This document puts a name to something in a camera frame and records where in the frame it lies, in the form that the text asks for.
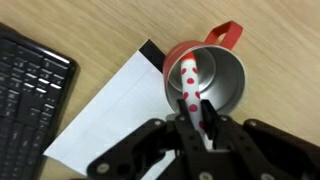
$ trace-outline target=polka dot object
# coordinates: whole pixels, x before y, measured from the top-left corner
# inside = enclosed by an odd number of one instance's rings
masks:
[[[194,73],[198,74],[197,68],[192,68],[192,71],[193,71]]]
[[[199,93],[199,91],[196,92],[196,96],[197,96],[198,99],[200,99],[200,93]]]
[[[196,111],[198,111],[198,106],[195,105],[195,104],[190,105],[190,106],[189,106],[189,111],[190,111],[190,112],[196,112]]]
[[[199,127],[201,127],[202,129],[204,129],[204,122],[203,122],[203,121],[199,121]]]
[[[194,83],[194,79],[193,78],[188,78],[187,83],[188,84],[193,84]]]
[[[189,96],[189,93],[187,93],[187,92],[183,93],[183,99],[187,99],[188,96]]]
[[[183,68],[182,70],[181,70],[181,74],[183,75],[184,73],[186,73],[187,72],[187,69],[186,68]]]

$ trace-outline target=wooden table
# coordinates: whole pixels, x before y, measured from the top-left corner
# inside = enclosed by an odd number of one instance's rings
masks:
[[[0,21],[66,54],[81,72],[59,133],[151,38],[164,52],[229,20],[247,88],[232,116],[254,117],[320,145],[320,1],[0,0]],[[54,160],[41,179],[81,177]]]

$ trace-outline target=notepad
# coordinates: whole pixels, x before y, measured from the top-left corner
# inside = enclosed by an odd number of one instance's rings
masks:
[[[137,51],[44,154],[86,175],[93,160],[140,125],[171,113],[162,73]],[[173,158],[173,152],[167,153],[143,179],[156,179]]]

